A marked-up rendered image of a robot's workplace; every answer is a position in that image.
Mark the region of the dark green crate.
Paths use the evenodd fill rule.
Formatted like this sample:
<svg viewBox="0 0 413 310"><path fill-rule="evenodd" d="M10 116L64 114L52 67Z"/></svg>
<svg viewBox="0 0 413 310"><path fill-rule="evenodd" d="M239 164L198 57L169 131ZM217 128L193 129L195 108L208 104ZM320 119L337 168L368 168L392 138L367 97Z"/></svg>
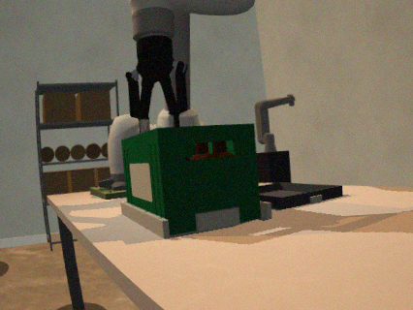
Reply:
<svg viewBox="0 0 413 310"><path fill-rule="evenodd" d="M226 141L232 157L185 161L196 143ZM196 213L239 207L261 218L254 124L156 128L121 140L127 202L169 221L170 235L197 230Z"/></svg>

